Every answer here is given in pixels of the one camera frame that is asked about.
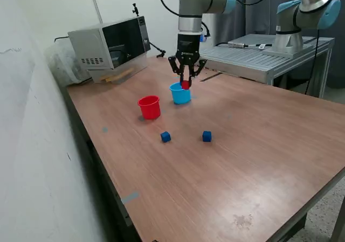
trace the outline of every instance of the red cup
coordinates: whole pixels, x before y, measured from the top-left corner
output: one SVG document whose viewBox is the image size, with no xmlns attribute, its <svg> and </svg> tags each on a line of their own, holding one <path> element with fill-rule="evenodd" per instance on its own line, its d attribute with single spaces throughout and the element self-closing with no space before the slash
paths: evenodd
<svg viewBox="0 0 345 242">
<path fill-rule="evenodd" d="M 160 98 L 156 95 L 145 96 L 138 101 L 144 119 L 152 120 L 161 115 Z"/>
</svg>

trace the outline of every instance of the plastic bag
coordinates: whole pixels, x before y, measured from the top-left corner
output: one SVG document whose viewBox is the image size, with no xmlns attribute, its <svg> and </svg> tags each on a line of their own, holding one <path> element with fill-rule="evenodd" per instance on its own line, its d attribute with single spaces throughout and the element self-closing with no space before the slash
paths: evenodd
<svg viewBox="0 0 345 242">
<path fill-rule="evenodd" d="M 46 50 L 45 56 L 49 69 L 62 86 L 81 83 L 91 77 L 87 70 L 79 66 L 69 38 L 56 40 Z"/>
</svg>

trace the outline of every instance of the cube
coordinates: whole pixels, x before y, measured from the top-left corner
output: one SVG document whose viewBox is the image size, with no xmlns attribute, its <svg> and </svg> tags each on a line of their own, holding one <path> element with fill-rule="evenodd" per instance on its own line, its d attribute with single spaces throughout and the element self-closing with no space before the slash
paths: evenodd
<svg viewBox="0 0 345 242">
<path fill-rule="evenodd" d="M 171 141 L 170 134 L 168 132 L 161 133 L 162 142 L 166 143 Z"/>
<path fill-rule="evenodd" d="M 212 134 L 210 131 L 206 130 L 203 132 L 203 142 L 211 142 Z"/>
</svg>

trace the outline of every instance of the metal rod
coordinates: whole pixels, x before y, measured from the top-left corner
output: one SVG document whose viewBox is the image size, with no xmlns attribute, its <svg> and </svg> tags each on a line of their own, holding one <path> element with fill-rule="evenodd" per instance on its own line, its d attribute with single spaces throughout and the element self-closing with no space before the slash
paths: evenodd
<svg viewBox="0 0 345 242">
<path fill-rule="evenodd" d="M 95 5 L 95 9 L 96 9 L 96 13 L 97 13 L 97 16 L 98 16 L 99 23 L 103 24 L 103 19 L 102 19 L 102 16 L 101 16 L 101 12 L 99 12 L 97 1 L 93 0 L 93 4 Z"/>
</svg>

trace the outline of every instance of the metal workbench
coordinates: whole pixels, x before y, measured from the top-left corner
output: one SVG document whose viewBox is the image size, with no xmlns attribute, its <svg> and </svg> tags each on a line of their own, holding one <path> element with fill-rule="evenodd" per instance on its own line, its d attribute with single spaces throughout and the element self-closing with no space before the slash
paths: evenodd
<svg viewBox="0 0 345 242">
<path fill-rule="evenodd" d="M 263 34 L 248 34 L 233 40 L 234 43 L 273 44 L 275 36 Z M 257 82 L 273 85 L 273 80 L 298 66 L 312 60 L 315 55 L 316 38 L 303 37 L 304 43 L 312 44 L 314 48 L 294 59 L 264 55 L 262 50 L 250 48 L 230 48 L 220 45 L 211 48 L 201 48 L 200 55 L 207 59 L 205 67 Z M 319 39 L 318 57 L 310 82 L 309 95 L 323 97 L 327 81 L 328 67 L 334 38 Z"/>
</svg>

